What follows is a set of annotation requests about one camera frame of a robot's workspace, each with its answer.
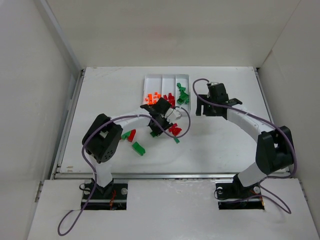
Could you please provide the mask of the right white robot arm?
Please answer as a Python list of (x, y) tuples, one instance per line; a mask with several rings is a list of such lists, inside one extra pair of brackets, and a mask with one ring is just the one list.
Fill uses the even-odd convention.
[(240, 198), (274, 172), (297, 165), (291, 130), (278, 127), (259, 117), (237, 98), (229, 98), (225, 85), (206, 82), (207, 94), (197, 94), (195, 114), (222, 117), (237, 125), (256, 142), (255, 160), (245, 170), (234, 175), (232, 182), (216, 184), (219, 198)]

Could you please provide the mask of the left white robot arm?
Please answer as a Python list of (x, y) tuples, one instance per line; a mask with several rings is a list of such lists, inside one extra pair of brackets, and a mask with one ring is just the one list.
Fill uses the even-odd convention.
[(114, 184), (111, 173), (112, 157), (122, 136), (132, 130), (149, 127), (158, 137), (182, 117), (164, 98), (153, 105), (141, 105), (120, 116), (99, 114), (82, 139), (81, 154), (93, 171), (94, 193), (107, 197)]

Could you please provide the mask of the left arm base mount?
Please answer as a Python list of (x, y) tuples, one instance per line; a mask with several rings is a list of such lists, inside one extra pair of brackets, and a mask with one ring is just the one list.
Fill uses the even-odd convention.
[(111, 183), (106, 189), (94, 190), (84, 210), (123, 211), (127, 209), (128, 184)]

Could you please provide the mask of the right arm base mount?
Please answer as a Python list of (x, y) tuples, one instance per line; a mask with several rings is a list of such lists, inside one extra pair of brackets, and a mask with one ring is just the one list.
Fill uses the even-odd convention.
[(214, 197), (219, 210), (264, 210), (261, 188), (256, 183), (242, 187), (233, 182), (217, 182)]

